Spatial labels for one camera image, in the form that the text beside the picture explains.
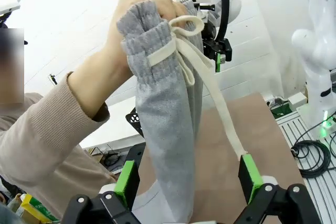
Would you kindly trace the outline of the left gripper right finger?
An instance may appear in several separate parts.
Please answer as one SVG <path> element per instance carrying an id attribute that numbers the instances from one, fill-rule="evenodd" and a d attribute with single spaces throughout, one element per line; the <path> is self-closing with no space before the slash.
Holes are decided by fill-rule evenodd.
<path id="1" fill-rule="evenodd" d="M 238 178 L 247 206 L 236 223 L 263 223 L 267 216 L 276 216 L 286 224 L 321 223 L 305 185 L 292 184 L 283 189 L 263 182 L 250 154 L 241 156 Z"/>

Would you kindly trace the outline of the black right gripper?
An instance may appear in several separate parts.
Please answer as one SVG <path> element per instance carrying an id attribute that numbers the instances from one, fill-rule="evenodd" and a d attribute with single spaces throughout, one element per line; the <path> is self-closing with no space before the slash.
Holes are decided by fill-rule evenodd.
<path id="1" fill-rule="evenodd" d="M 204 23 L 202 30 L 203 52 L 208 59 L 215 61 L 215 72 L 220 72 L 221 65 L 232 61 L 233 51 L 228 39 L 216 41 L 216 37 L 216 26 L 211 21 Z"/>

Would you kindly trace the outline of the person's right hand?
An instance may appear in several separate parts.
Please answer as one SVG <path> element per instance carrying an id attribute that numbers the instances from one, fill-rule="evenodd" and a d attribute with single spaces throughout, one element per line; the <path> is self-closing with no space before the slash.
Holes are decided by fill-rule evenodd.
<path id="1" fill-rule="evenodd" d="M 117 68 L 121 70 L 128 78 L 132 76 L 132 73 L 127 64 L 127 57 L 121 47 L 121 41 L 123 36 L 117 29 L 117 22 L 125 15 L 125 13 L 135 4 L 153 1 L 157 7 L 158 14 L 161 18 L 166 20 L 172 20 L 174 18 L 187 14 L 186 7 L 173 0 L 119 0 L 112 16 L 112 20 L 109 27 L 107 36 L 107 42 L 103 51 L 113 56 L 113 63 L 117 64 Z"/>

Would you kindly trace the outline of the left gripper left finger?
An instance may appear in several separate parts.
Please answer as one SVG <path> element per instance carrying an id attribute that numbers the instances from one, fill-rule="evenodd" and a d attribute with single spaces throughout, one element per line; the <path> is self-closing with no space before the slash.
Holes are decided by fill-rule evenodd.
<path id="1" fill-rule="evenodd" d="M 116 184 L 94 198 L 75 195 L 62 223 L 140 223 L 132 213 L 140 177 L 135 161 L 126 161 Z"/>

